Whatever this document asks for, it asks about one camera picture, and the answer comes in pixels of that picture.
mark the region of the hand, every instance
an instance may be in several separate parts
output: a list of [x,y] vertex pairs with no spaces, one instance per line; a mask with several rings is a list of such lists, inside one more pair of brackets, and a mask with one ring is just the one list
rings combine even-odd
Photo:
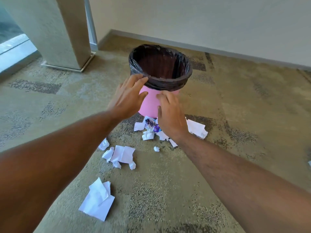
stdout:
[[168,91],[161,91],[157,98],[161,104],[158,107],[158,123],[163,132],[177,142],[180,137],[189,133],[181,104],[177,96]]
[[138,112],[142,101],[148,92],[139,94],[142,86],[148,81],[141,74],[134,74],[127,78],[117,88],[117,91],[108,104],[107,110],[113,112],[119,119],[127,119]]

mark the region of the person's left arm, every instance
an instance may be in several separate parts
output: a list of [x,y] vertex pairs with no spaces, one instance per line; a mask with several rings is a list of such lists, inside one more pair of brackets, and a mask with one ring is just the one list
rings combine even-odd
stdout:
[[33,232],[104,138],[138,112],[148,78],[119,85],[107,111],[0,153],[0,232]]

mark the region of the person's right arm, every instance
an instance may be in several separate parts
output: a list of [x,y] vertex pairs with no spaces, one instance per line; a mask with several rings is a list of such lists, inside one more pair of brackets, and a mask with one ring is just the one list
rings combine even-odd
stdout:
[[158,95],[163,132],[186,153],[246,232],[311,232],[311,194],[188,132],[178,98]]

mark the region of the pillar base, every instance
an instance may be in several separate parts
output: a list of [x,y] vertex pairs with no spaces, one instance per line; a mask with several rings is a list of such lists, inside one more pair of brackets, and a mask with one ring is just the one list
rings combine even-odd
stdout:
[[41,65],[42,66],[47,66],[47,67],[50,67],[50,68],[54,68],[54,69],[59,69],[59,70],[67,70],[67,71],[73,71],[73,72],[82,73],[85,70],[85,68],[88,66],[88,64],[91,62],[91,60],[94,58],[95,54],[96,54],[95,51],[91,51],[90,58],[87,60],[87,62],[84,64],[84,66],[80,70],[70,69],[70,68],[65,68],[65,67],[60,67],[60,66],[48,65],[46,61],[44,61]]

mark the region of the person's left hand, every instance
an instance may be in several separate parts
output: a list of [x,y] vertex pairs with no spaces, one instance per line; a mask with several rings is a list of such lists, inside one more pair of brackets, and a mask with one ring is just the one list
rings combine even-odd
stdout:
[[148,95],[148,92],[139,94],[142,86],[148,81],[148,78],[142,77],[142,74],[134,74],[127,78],[117,88],[117,91],[108,104],[107,110],[110,110],[120,119],[127,119],[137,113],[142,105],[142,101]]

